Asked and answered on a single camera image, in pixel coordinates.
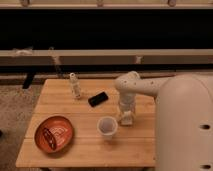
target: white robotic body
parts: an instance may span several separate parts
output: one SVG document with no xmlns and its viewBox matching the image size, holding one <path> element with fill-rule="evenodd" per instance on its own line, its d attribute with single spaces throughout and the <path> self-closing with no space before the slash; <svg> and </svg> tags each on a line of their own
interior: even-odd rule
<svg viewBox="0 0 213 171">
<path fill-rule="evenodd" d="M 156 99 L 157 171 L 200 171 L 201 165 L 211 165 L 212 130 L 213 102 L 203 82 L 193 75 L 167 81 Z"/>
</svg>

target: black phone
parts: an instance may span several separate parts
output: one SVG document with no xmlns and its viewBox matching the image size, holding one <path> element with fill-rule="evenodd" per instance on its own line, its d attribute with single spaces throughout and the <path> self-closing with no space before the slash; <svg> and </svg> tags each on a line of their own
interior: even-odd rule
<svg viewBox="0 0 213 171">
<path fill-rule="evenodd" d="M 108 99 L 109 98 L 108 98 L 107 94 L 105 92 L 102 92 L 102 93 L 99 93 L 99 94 L 89 98 L 88 102 L 89 102 L 90 106 L 95 107 Z"/>
</svg>

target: table leg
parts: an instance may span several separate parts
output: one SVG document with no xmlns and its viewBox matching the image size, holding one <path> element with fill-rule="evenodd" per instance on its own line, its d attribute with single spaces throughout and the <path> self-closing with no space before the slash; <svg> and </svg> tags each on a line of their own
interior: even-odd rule
<svg viewBox="0 0 213 171">
<path fill-rule="evenodd" d="M 40 169 L 41 171 L 51 171 L 49 168 L 46 168 L 46 167 L 41 167 Z"/>
</svg>

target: small bottle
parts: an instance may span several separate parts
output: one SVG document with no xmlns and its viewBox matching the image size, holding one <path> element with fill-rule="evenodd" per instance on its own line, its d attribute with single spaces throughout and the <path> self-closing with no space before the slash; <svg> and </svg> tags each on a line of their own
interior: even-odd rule
<svg viewBox="0 0 213 171">
<path fill-rule="evenodd" d="M 75 73 L 70 73 L 70 84 L 71 84 L 73 98 L 80 99 L 81 89 L 78 82 L 78 78 L 76 77 Z"/>
</svg>

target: paper cup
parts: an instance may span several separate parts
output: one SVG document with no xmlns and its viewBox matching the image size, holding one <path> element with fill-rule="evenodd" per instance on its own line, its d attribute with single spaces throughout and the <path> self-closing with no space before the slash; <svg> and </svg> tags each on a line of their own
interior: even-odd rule
<svg viewBox="0 0 213 171">
<path fill-rule="evenodd" d="M 97 129 L 104 140 L 111 140 L 117 132 L 118 123 L 115 118 L 105 116 L 99 119 Z"/>
</svg>

